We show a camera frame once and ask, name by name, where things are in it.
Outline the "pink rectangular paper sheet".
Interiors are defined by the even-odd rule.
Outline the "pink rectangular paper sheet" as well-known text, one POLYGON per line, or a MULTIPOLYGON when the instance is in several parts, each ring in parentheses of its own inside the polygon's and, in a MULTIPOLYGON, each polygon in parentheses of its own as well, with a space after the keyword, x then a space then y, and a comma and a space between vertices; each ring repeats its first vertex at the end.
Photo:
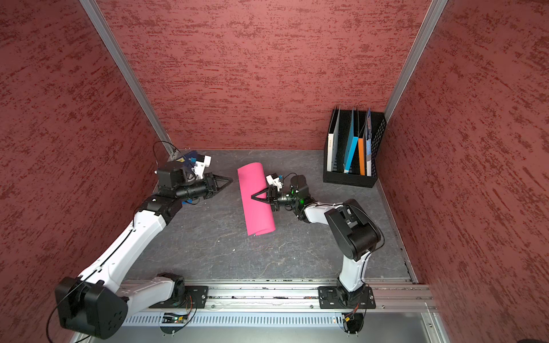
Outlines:
POLYGON ((276 227, 270 205, 252 199, 253 194, 267 187, 263 165, 253 162, 240 167, 237 173, 247 234, 260 236, 274 232, 276 227))

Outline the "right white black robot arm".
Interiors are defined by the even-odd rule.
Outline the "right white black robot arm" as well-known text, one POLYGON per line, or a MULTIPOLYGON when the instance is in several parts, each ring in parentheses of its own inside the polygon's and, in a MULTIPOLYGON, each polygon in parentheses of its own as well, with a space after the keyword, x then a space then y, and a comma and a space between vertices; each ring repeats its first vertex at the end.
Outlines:
POLYGON ((322 203, 310 195, 306 177, 294 175, 290 186, 283 180, 273 181, 265 189, 245 197, 252 205, 266 204, 272 212, 282 207, 298 220, 308 224, 324 224, 344 255, 338 287, 348 297, 364 290, 367 263, 379 244, 385 242, 383 233, 356 200, 341 203, 322 203))

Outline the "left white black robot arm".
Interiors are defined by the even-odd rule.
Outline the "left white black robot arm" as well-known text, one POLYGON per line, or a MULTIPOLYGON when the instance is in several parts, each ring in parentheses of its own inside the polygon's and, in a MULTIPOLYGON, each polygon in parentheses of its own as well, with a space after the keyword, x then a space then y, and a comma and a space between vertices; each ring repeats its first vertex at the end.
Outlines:
POLYGON ((157 190, 137 207, 132 221, 104 253, 78 277, 65 277, 55 288, 53 313, 64 329, 86 338, 108 339, 128 316, 161 302, 194 308, 184 278, 159 274, 147 282, 123 287, 128 271, 149 243, 174 219, 186 202, 210 199, 233 180, 213 173, 195 174, 184 162, 160 167, 157 190))

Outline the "dark blue box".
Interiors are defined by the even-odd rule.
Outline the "dark blue box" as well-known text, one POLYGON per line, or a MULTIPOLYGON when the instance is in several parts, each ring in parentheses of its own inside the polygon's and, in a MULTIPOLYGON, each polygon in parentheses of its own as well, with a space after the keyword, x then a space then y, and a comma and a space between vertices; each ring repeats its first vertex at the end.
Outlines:
POLYGON ((204 156, 199 154, 197 151, 189 151, 188 153, 177 157, 175 161, 181 162, 188 165, 190 168, 193 168, 197 162, 204 161, 204 156))

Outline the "white book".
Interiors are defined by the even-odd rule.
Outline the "white book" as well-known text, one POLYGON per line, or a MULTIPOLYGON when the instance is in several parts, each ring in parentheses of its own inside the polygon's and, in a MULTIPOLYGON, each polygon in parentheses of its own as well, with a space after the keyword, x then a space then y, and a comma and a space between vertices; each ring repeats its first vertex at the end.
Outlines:
POLYGON ((330 121, 330 127, 327 134, 327 160, 326 171, 333 172, 335 168, 335 159, 337 156, 337 144, 340 121, 340 107, 333 110, 333 115, 330 121))

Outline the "teal folder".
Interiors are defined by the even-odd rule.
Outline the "teal folder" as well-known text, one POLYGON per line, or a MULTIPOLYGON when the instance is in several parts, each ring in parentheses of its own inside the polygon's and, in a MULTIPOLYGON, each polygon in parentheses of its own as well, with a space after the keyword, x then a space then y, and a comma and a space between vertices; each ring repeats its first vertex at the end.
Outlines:
POLYGON ((354 108, 351 111, 350 127, 349 127, 347 144, 345 147, 345 154, 344 154, 343 167, 344 167, 344 173, 346 174, 350 173, 350 169, 351 169, 353 158, 354 158, 354 153, 357 147, 358 136, 360 131, 359 124, 360 124, 359 113, 357 109, 354 108))

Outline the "orange book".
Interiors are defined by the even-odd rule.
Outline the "orange book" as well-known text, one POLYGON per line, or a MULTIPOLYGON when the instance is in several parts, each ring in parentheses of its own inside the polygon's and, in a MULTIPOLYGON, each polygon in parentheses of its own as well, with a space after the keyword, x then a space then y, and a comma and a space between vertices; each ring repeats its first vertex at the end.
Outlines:
POLYGON ((357 155, 359 157, 360 175, 366 175, 365 139, 359 138, 357 142, 357 155))

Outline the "black mesh file organizer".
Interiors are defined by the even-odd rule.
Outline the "black mesh file organizer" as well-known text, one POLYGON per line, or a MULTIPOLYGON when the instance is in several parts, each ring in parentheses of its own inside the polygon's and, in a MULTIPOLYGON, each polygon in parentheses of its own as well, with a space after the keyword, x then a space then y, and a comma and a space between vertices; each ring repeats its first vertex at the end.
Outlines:
MULTIPOLYGON (((387 122, 385 120, 385 114, 382 112, 371 111, 372 116, 372 171, 373 175, 368 177, 367 175, 360 175, 360 166, 359 166, 359 157, 357 155, 357 147, 354 153, 354 158, 350 173, 344 173, 344 154, 345 147, 347 144, 347 136, 350 127, 350 117, 352 110, 342 110, 340 109, 340 121, 339 121, 339 133, 338 133, 338 144, 337 144, 337 156, 335 159, 335 168, 334 171, 326 171, 326 160, 327 160, 327 134, 330 127, 328 126, 327 134, 325 136, 325 145, 324 145, 324 159, 323 159, 323 181, 326 183, 332 184, 346 184, 357 187, 374 187, 378 175, 376 171, 376 157, 379 152, 381 141, 385 133, 385 128, 387 122)), ((359 113, 359 136, 358 138, 365 139, 365 122, 367 111, 357 110, 359 113)))

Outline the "blue magazine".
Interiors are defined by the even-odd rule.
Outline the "blue magazine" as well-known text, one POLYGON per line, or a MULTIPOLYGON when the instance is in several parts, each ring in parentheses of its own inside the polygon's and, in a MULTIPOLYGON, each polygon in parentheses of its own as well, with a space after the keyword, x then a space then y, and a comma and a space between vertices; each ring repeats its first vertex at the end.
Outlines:
POLYGON ((372 171, 372 116, 371 110, 367 110, 365 122, 365 157, 366 157, 366 175, 371 177, 372 171))

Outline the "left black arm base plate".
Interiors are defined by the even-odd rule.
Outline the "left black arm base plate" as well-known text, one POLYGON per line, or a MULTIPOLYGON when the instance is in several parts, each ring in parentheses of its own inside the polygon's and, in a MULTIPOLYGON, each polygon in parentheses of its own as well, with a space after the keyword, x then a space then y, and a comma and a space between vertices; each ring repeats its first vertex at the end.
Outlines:
POLYGON ((209 287, 191 285, 175 287, 168 300, 150 306, 151 309, 204 309, 208 298, 209 287))

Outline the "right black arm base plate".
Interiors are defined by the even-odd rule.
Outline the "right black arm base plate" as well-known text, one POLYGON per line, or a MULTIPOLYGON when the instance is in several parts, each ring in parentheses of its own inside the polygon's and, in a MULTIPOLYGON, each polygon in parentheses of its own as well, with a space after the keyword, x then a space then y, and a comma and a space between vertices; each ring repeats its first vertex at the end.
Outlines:
POLYGON ((358 290, 349 292, 343 286, 318 287, 318 297, 321 309, 349 309, 356 307, 361 310, 376 308, 373 289, 363 285, 358 290))

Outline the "aluminium rail frame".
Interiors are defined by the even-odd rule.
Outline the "aluminium rail frame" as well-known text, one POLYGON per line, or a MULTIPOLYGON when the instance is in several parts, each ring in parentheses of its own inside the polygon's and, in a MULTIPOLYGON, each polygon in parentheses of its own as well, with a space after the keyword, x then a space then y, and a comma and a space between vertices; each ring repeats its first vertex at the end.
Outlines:
MULTIPOLYGON (((131 287, 143 281, 131 281, 122 284, 131 287)), ((204 309, 190 324, 229 325, 236 327, 246 324, 258 326, 306 326, 339 325, 343 328, 343 314, 349 309, 321 309, 318 287, 337 287, 336 282, 269 281, 252 280, 246 282, 195 281, 184 284, 205 285, 209 287, 204 309)), ((376 308, 361 309, 364 313, 418 313, 421 315, 432 342, 449 342, 449 338, 437 313, 437 307, 427 285, 400 282, 390 284, 366 283, 373 289, 376 308)), ((128 316, 123 325, 161 326, 164 313, 186 313, 183 309, 151 309, 128 316)))

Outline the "left aluminium corner post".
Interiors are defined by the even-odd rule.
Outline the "left aluminium corner post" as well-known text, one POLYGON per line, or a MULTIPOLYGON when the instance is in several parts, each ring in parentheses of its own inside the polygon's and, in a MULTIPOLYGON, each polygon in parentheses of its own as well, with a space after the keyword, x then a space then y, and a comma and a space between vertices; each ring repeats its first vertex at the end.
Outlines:
POLYGON ((97 1, 93 0, 80 0, 81 6, 83 7, 86 15, 90 19, 92 25, 99 34, 101 40, 103 41, 105 47, 113 58, 118 69, 122 73, 126 83, 132 90, 134 97, 138 101, 140 107, 148 118, 152 128, 154 129, 157 137, 164 145, 164 149, 167 151, 170 157, 174 157, 176 154, 175 148, 171 145, 172 140, 170 139, 167 131, 162 125, 160 118, 157 116, 152 103, 148 99, 144 89, 142 88, 140 81, 138 80, 136 74, 130 66, 127 58, 122 51, 119 43, 117 42, 114 33, 110 29, 107 20, 104 17, 97 1))

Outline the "aluminium corner post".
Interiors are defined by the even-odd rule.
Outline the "aluminium corner post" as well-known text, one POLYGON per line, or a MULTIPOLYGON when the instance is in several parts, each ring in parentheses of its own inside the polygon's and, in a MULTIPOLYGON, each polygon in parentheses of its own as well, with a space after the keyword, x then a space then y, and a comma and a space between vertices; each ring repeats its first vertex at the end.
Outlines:
POLYGON ((422 57, 427 43, 432 36, 434 29, 447 5, 447 0, 433 0, 430 3, 430 6, 427 9, 425 18, 420 25, 420 28, 417 32, 417 35, 414 39, 413 45, 410 48, 406 61, 403 65, 403 68, 400 72, 400 75, 395 83, 395 87, 390 95, 390 98, 387 102, 385 108, 385 120, 389 122, 391 117, 396 110, 396 107, 400 101, 400 98, 404 94, 404 91, 407 87, 407 84, 410 81, 410 78, 417 67, 417 64, 422 57))
POLYGON ((105 47, 113 58, 118 69, 122 73, 126 83, 132 90, 134 97, 138 101, 140 107, 148 118, 152 128, 154 129, 157 137, 164 145, 164 149, 167 151, 170 157, 174 157, 176 154, 175 148, 171 145, 172 140, 170 139, 167 131, 162 125, 160 118, 157 116, 152 103, 148 99, 144 89, 142 88, 140 81, 138 80, 136 74, 130 66, 127 58, 122 51, 119 43, 117 42, 114 33, 110 29, 107 20, 104 17, 97 1, 93 0, 80 0, 81 6, 83 7, 86 15, 90 19, 92 25, 99 34, 101 40, 103 41, 105 47))

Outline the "right aluminium corner post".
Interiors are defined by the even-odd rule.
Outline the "right aluminium corner post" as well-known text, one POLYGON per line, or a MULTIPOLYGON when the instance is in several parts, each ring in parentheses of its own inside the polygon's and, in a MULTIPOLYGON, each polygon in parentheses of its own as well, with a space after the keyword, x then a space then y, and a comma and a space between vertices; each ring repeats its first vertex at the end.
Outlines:
POLYGON ((406 61, 403 65, 403 68, 400 72, 400 75, 395 83, 395 87, 390 95, 390 98, 387 102, 385 108, 385 120, 389 122, 391 117, 396 110, 396 107, 400 101, 400 98, 404 94, 404 91, 407 87, 407 84, 410 81, 410 78, 417 67, 417 64, 422 57, 427 43, 432 36, 434 29, 447 5, 447 0, 433 0, 430 3, 430 6, 427 9, 425 18, 420 25, 420 28, 417 32, 417 35, 414 39, 413 45, 410 48, 406 61))

